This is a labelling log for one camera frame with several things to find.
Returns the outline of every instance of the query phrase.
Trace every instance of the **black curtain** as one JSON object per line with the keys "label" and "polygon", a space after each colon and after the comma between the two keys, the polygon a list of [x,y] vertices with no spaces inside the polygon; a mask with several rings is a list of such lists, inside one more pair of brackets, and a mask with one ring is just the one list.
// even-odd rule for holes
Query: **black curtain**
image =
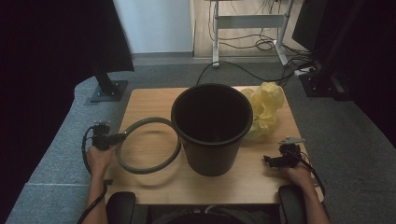
{"label": "black curtain", "polygon": [[1,1],[0,222],[50,146],[74,88],[104,72],[133,71],[111,0]]}
{"label": "black curtain", "polygon": [[341,47],[355,103],[396,147],[396,2],[365,0]]}

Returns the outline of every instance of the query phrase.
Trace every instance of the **gray carpet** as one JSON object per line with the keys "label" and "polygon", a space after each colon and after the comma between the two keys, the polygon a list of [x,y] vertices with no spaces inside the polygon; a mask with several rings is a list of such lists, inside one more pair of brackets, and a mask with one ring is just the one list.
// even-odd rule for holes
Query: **gray carpet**
{"label": "gray carpet", "polygon": [[[255,75],[278,78],[279,63],[240,64]],[[87,105],[97,85],[89,78],[75,89],[75,101],[47,153],[23,188],[7,223],[76,223],[83,211],[90,177],[80,142],[95,120],[111,120],[116,132],[133,89],[193,86],[206,64],[137,66],[135,72],[110,75],[128,80],[118,103]],[[260,85],[244,71],[222,64],[204,73],[201,83]],[[314,167],[327,190],[332,223],[396,223],[396,150],[353,102],[307,98],[297,77],[284,88],[292,114]],[[147,207],[137,206],[135,223],[144,223]]]}

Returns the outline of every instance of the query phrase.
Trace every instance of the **black bucket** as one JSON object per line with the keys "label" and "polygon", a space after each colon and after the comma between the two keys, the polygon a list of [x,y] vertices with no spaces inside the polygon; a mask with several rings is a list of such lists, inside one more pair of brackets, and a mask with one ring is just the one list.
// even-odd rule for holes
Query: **black bucket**
{"label": "black bucket", "polygon": [[253,112],[248,99],[234,88],[203,84],[176,98],[171,117],[190,167],[200,175],[215,176],[233,166]]}

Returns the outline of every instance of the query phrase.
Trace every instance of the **white wall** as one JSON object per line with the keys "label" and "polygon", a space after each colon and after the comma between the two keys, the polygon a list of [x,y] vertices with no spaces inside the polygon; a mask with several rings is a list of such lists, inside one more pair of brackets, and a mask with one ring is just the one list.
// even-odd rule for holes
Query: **white wall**
{"label": "white wall", "polygon": [[192,52],[190,1],[113,1],[132,53]]}

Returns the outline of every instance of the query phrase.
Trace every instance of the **hand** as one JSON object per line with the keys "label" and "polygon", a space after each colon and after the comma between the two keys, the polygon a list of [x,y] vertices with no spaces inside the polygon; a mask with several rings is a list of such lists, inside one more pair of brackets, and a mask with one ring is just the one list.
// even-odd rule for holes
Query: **hand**
{"label": "hand", "polygon": [[285,171],[291,182],[299,186],[305,194],[316,194],[311,172],[301,162],[293,168],[286,168]]}
{"label": "hand", "polygon": [[111,162],[114,151],[121,146],[120,143],[102,151],[97,147],[90,147],[87,151],[87,160],[91,168],[92,177],[103,178],[106,169]]}

